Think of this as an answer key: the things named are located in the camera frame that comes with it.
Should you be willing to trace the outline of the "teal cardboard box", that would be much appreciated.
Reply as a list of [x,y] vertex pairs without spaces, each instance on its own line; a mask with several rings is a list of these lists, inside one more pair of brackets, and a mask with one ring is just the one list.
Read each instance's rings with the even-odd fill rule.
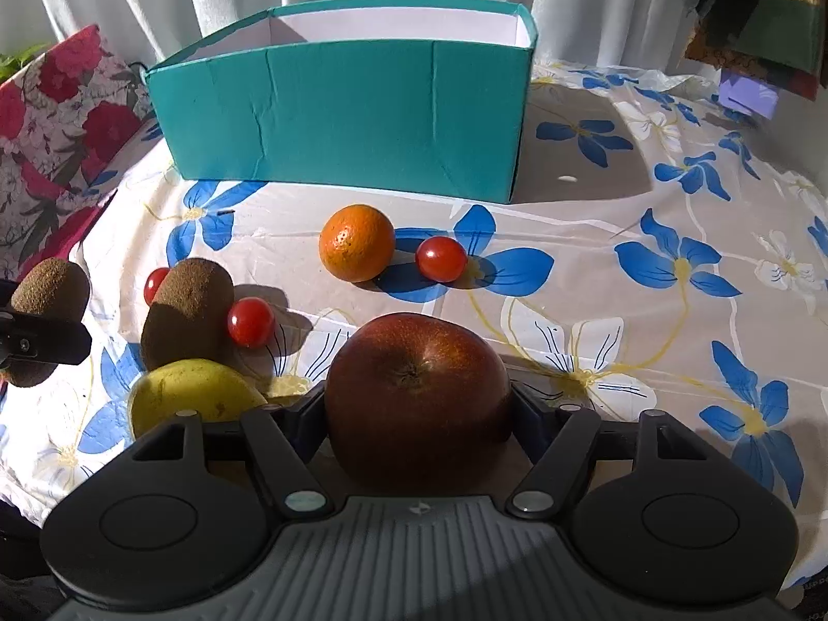
[[536,41],[518,3],[314,0],[213,32],[146,85],[188,180],[505,203]]

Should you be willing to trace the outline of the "dark green hanging bag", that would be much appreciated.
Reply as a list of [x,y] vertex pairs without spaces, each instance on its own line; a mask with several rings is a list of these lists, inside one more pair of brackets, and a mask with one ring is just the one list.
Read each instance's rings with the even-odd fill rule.
[[690,61],[810,99],[826,87],[826,0],[684,0]]

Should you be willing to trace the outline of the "brown kiwi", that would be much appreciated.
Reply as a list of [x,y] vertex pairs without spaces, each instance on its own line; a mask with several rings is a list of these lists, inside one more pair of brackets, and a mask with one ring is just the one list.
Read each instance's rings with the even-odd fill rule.
[[[88,296],[88,277],[77,263],[48,258],[22,279],[11,295],[10,308],[44,320],[80,322]],[[2,378],[12,386],[31,388],[51,377],[56,367],[56,363],[13,359],[3,368]]]
[[234,303],[230,273],[206,258],[187,258],[164,277],[150,304],[140,354],[147,370],[178,360],[219,360]]

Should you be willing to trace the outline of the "red floral gift bag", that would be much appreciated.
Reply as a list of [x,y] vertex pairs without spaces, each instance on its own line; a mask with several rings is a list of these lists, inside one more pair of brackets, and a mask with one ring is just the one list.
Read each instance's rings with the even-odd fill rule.
[[2,277],[64,257],[90,229],[152,118],[149,93],[87,25],[2,84]]

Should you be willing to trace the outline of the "small purple box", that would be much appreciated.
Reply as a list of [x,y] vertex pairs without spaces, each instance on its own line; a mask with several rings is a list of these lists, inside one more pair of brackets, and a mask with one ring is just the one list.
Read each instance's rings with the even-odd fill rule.
[[761,80],[723,70],[718,85],[718,101],[723,107],[741,114],[772,119],[779,102],[779,91]]

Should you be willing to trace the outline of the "brown kiwi on table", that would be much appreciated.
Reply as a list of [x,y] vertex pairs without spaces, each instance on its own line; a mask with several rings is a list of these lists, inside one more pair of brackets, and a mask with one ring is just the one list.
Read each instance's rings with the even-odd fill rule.
[[230,273],[206,258],[187,258],[164,277],[150,304],[140,354],[147,370],[178,360],[219,360],[234,303]]

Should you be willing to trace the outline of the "cherry tomato behind kiwi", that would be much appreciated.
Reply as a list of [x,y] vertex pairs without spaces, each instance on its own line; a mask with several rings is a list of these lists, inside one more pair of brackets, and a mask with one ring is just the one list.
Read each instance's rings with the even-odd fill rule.
[[166,279],[168,272],[170,272],[169,267],[159,267],[149,273],[143,286],[143,300],[148,306],[153,303],[154,297],[156,297],[158,289]]

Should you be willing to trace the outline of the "orange mandarin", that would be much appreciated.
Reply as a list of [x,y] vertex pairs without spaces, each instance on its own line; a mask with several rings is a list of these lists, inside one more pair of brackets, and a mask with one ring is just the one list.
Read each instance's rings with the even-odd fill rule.
[[392,222],[384,213],[369,205],[349,205],[320,231],[319,257],[337,279],[362,283],[390,265],[395,245]]

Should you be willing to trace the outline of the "cherry tomato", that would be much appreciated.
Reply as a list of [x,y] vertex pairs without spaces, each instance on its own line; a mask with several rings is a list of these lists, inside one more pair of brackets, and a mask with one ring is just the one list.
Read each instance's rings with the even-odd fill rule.
[[239,348],[258,349],[268,344],[275,330],[275,316],[261,297],[243,297],[230,307],[226,328],[231,342]]
[[446,235],[436,235],[418,245],[416,267],[426,279],[438,283],[452,283],[465,272],[466,251]]
[[158,289],[166,279],[168,272],[170,272],[169,267],[159,267],[149,273],[143,286],[143,300],[148,306],[153,303],[154,297],[156,297]]

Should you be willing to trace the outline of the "blue floral tablecloth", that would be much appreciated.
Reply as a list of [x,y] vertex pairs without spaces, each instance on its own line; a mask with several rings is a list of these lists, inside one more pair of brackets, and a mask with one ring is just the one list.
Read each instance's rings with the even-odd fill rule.
[[[237,367],[276,404],[320,383],[349,335],[416,311],[475,331],[546,400],[630,421],[671,412],[794,512],[790,582],[826,568],[826,201],[773,166],[761,132],[675,79],[540,69],[508,205],[373,189],[184,180],[147,124],[73,249],[93,349],[2,392],[2,499],[32,522],[124,450],[149,273],[219,262],[270,301],[265,348]],[[392,222],[390,265],[349,283],[319,257],[337,210]],[[432,282],[418,245],[446,235],[465,272]]]

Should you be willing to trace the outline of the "green plant leaves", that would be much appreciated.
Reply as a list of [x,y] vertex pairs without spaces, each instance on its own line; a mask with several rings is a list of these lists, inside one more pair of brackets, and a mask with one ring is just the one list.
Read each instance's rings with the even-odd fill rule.
[[48,49],[46,43],[36,43],[32,47],[22,49],[22,51],[2,53],[0,55],[0,83],[4,83],[4,81],[14,76],[17,71],[24,69],[46,49]]

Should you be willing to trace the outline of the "dark red apple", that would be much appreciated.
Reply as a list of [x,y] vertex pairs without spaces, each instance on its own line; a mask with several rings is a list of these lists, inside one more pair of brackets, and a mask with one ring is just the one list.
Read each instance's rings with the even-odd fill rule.
[[368,488],[460,494],[508,439],[509,394],[504,362],[479,335],[422,314],[386,314],[359,328],[331,363],[331,447]]

